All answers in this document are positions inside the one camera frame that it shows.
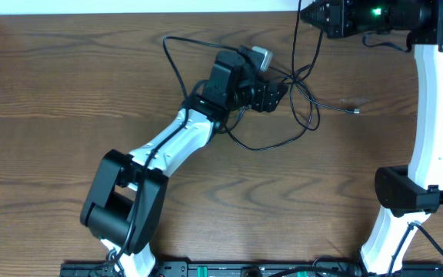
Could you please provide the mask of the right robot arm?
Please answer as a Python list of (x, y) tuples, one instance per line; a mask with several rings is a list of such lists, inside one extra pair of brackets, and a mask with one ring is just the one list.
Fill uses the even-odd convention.
[(300, 18), (329, 38), (407, 32), (405, 51), (418, 70), (415, 146), (407, 165), (375, 173), (380, 210), (359, 264), (364, 276), (412, 274), (405, 252), (443, 205), (443, 0), (316, 1)]

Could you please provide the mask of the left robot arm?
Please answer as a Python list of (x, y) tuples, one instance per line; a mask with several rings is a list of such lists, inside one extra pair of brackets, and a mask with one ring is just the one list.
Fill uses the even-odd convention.
[(262, 78), (272, 53), (264, 48), (220, 51), (211, 74), (181, 104), (175, 120), (150, 142), (102, 158), (80, 222), (108, 248), (92, 276), (148, 276), (155, 267), (149, 242), (157, 229), (169, 178), (226, 126), (231, 112), (273, 112), (287, 89)]

